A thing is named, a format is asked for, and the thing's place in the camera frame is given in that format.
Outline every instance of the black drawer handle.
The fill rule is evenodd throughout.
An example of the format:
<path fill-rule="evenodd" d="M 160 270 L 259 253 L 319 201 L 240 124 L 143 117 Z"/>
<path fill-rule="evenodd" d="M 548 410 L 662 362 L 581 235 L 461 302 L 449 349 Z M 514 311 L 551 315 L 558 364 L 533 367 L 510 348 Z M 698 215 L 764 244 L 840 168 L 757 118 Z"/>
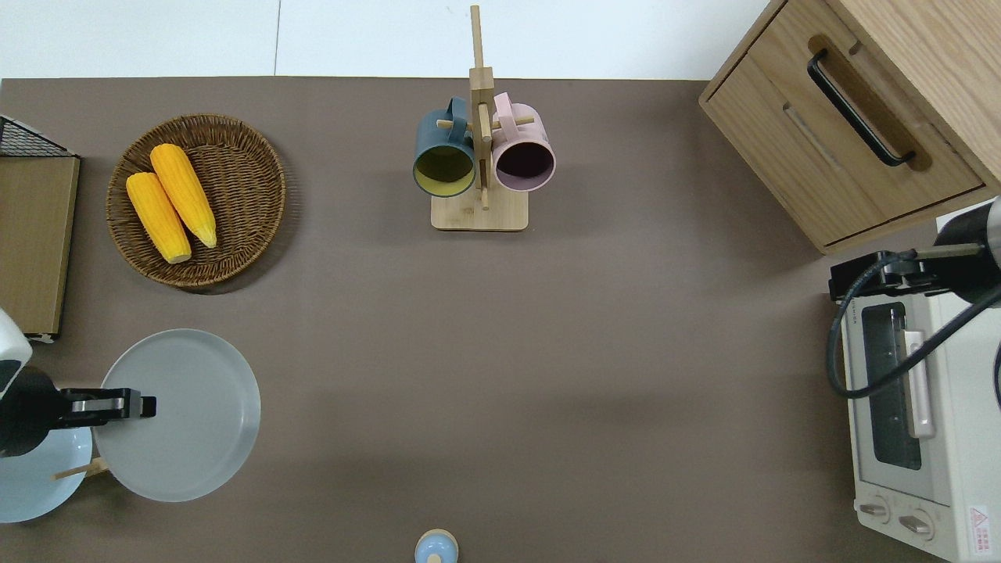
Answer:
<path fill-rule="evenodd" d="M 876 133 L 872 130 L 872 128 L 869 127 L 869 125 L 862 119 L 862 116 L 859 115 L 859 112 L 855 111 L 852 104 L 845 99 L 845 96 L 841 95 L 838 88 L 831 83 L 831 80 L 826 74 L 824 74 L 824 71 L 821 70 L 820 61 L 825 56 L 827 56 L 827 49 L 821 49 L 820 52 L 814 55 L 814 58 L 810 59 L 810 64 L 807 65 L 807 74 L 810 75 L 814 84 L 817 84 L 820 91 L 824 92 L 827 99 L 834 104 L 835 109 L 841 113 L 841 116 L 844 117 L 845 120 L 848 121 L 848 124 L 855 129 L 855 132 L 862 137 L 862 140 L 865 141 L 867 146 L 869 146 L 869 149 L 872 150 L 873 153 L 876 154 L 876 157 L 887 166 L 899 166 L 911 158 L 914 158 L 915 152 L 913 150 L 903 156 L 893 154 L 890 152 L 890 149 L 883 144 L 883 141 L 876 136 Z"/>

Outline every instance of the mug handle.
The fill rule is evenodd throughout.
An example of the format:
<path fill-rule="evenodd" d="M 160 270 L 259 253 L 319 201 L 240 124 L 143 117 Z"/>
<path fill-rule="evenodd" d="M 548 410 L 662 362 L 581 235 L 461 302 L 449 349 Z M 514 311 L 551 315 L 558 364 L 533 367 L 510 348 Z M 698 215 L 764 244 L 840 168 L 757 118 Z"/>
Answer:
<path fill-rule="evenodd" d="M 451 130 L 448 132 L 448 142 L 452 144 L 462 144 L 465 137 L 466 120 L 465 100 L 458 96 L 452 96 L 448 102 L 448 117 L 451 119 Z"/>
<path fill-rule="evenodd" d="M 511 105 L 511 96 L 508 92 L 500 92 L 493 96 L 493 104 L 497 107 L 497 121 L 500 122 L 500 130 L 504 136 L 513 141 L 518 138 L 518 124 L 515 123 L 515 108 Z"/>

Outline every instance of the mug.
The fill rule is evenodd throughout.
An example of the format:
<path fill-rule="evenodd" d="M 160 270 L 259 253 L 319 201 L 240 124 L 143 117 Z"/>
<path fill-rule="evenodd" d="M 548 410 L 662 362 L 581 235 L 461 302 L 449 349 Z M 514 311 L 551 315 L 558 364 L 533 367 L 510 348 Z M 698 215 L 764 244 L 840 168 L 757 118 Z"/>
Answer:
<path fill-rule="evenodd" d="M 438 127 L 438 119 L 451 121 L 451 128 Z M 420 120 L 413 158 L 413 179 L 420 189 L 435 197 L 451 197 L 472 185 L 475 157 L 466 122 L 465 100 L 457 96 L 447 109 L 435 109 Z"/>
<path fill-rule="evenodd" d="M 546 185 L 556 170 L 556 155 L 539 112 L 524 103 L 511 103 L 508 92 L 493 97 L 493 170 L 500 185 L 515 191 L 532 191 Z M 518 125 L 515 119 L 532 116 L 535 121 Z"/>

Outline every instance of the brown tabletop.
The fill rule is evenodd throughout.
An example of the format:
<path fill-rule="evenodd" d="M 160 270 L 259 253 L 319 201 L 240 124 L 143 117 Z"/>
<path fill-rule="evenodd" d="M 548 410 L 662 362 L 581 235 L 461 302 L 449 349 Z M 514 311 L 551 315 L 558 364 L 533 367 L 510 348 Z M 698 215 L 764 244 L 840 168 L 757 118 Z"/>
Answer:
<path fill-rule="evenodd" d="M 487 233 L 434 230 L 410 177 L 417 120 L 464 80 L 4 80 L 0 111 L 84 158 L 63 334 L 33 364 L 96 386 L 136 341 L 201 329 L 246 357 L 262 419 L 214 493 L 88 478 L 0 526 L 3 561 L 402 563 L 434 527 L 467 563 L 932 560 L 856 521 L 822 373 L 828 267 L 867 248 L 818 254 L 704 86 L 498 80 L 558 166 L 528 230 Z M 274 244 L 216 295 L 141 276 L 104 218 L 125 148 L 199 112 L 258 129 L 291 184 Z"/>

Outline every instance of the yellow corn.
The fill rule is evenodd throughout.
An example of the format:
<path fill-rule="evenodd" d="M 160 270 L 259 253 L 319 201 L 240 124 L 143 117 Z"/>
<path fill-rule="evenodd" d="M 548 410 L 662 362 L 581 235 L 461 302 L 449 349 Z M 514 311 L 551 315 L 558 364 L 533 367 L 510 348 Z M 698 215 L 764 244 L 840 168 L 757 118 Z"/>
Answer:
<path fill-rule="evenodd" d="M 214 248 L 215 216 L 184 149 L 176 144 L 159 144 L 149 159 L 181 220 L 203 244 Z"/>
<path fill-rule="evenodd" d="M 191 244 L 177 212 L 167 199 L 156 174 L 139 172 L 125 180 L 125 190 L 153 245 L 169 263 L 191 257 Z"/>

